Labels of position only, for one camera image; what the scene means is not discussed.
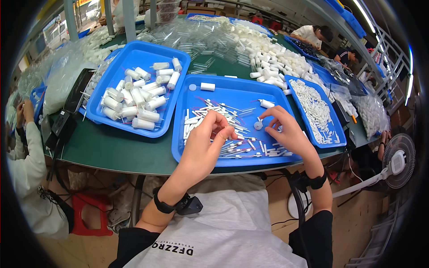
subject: hand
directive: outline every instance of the hand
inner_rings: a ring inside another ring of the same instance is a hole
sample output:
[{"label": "hand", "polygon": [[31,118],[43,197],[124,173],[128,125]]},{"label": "hand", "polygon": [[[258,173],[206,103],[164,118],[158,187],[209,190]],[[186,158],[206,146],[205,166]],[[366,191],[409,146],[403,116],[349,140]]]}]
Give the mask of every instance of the hand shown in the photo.
[{"label": "hand", "polygon": [[22,125],[24,124],[24,108],[22,108],[23,104],[24,102],[21,102],[16,107],[16,127],[17,128],[22,127]]},{"label": "hand", "polygon": [[[307,137],[302,133],[296,120],[281,106],[275,106],[263,112],[259,118],[264,119],[274,116],[265,131],[276,141],[280,142],[288,151],[305,158],[317,152]],[[279,133],[277,128],[283,126],[283,131]]]},{"label": "hand", "polygon": [[179,165],[173,174],[178,174],[188,189],[200,182],[215,167],[221,147],[229,136],[238,138],[234,128],[228,125],[223,115],[209,111],[202,123],[190,132]]},{"label": "hand", "polygon": [[24,118],[25,121],[28,122],[34,122],[34,107],[33,104],[29,99],[26,99],[24,101]]}]

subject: person in white shirt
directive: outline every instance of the person in white shirt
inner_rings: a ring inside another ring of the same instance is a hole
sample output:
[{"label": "person in white shirt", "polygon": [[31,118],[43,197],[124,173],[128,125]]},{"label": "person in white shirt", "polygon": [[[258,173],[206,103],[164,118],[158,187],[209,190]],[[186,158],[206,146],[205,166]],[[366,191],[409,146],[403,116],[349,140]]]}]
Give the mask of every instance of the person in white shirt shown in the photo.
[{"label": "person in white shirt", "polygon": [[[259,118],[269,116],[274,119],[265,131],[302,157],[310,179],[326,178],[316,149],[293,116],[275,106]],[[284,126],[281,133],[279,126]],[[319,189],[310,189],[313,216],[290,234],[288,245],[271,233],[268,193],[259,177],[207,177],[228,137],[238,138],[234,128],[223,115],[209,111],[191,131],[177,168],[157,192],[157,200],[168,206],[175,206],[188,192],[198,197],[202,210],[184,216],[174,210],[164,213],[152,200],[134,228],[119,231],[117,259],[109,268],[307,267],[299,231],[311,266],[332,267],[329,181],[321,180]]]},{"label": "person in white shirt", "polygon": [[333,34],[328,26],[302,26],[290,34],[290,37],[311,44],[315,49],[322,48],[322,41],[331,42]]}]

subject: black sleeve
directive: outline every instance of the black sleeve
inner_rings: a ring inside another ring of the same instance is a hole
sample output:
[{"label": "black sleeve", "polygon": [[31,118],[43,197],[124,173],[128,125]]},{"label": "black sleeve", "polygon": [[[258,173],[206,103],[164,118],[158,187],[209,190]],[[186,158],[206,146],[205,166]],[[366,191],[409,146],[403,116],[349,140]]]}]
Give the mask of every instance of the black sleeve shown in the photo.
[{"label": "black sleeve", "polygon": [[151,246],[160,233],[152,233],[142,228],[124,228],[119,230],[118,254],[109,268],[126,265],[137,254]]},{"label": "black sleeve", "polygon": [[[330,211],[323,210],[301,226],[305,247],[313,268],[332,268],[332,218]],[[298,229],[289,234],[289,245],[294,254],[305,258]]]}]

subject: white t-shirt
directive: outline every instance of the white t-shirt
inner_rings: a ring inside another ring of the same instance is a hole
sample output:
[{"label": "white t-shirt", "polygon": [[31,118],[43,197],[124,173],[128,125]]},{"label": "white t-shirt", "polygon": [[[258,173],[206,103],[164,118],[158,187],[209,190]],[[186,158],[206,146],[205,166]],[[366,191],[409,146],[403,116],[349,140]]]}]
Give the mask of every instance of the white t-shirt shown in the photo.
[{"label": "white t-shirt", "polygon": [[315,44],[318,49],[320,49],[322,45],[322,41],[319,40],[315,35],[312,25],[302,26],[301,28],[298,28],[295,31],[293,31],[292,34],[298,35],[302,38],[307,39],[310,42],[313,42],[313,44]]},{"label": "white t-shirt", "polygon": [[307,267],[271,233],[268,193],[259,177],[206,178],[188,193],[199,198],[202,211],[176,214],[124,267]]}]

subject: black hair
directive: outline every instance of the black hair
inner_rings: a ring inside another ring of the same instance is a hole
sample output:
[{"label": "black hair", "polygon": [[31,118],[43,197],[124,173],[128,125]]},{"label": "black hair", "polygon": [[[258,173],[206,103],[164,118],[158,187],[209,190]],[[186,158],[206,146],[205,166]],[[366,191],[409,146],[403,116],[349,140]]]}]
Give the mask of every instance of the black hair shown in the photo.
[{"label": "black hair", "polygon": [[317,29],[320,29],[320,34],[323,35],[328,42],[332,42],[332,39],[334,39],[334,34],[331,31],[331,28],[329,26],[313,26],[314,31]]},{"label": "black hair", "polygon": [[359,62],[362,62],[362,56],[359,54],[359,52],[357,52],[357,50],[356,49],[354,49],[354,50],[352,50],[352,51],[350,51],[351,53],[354,53],[354,56],[356,57],[356,59],[359,61]]}]

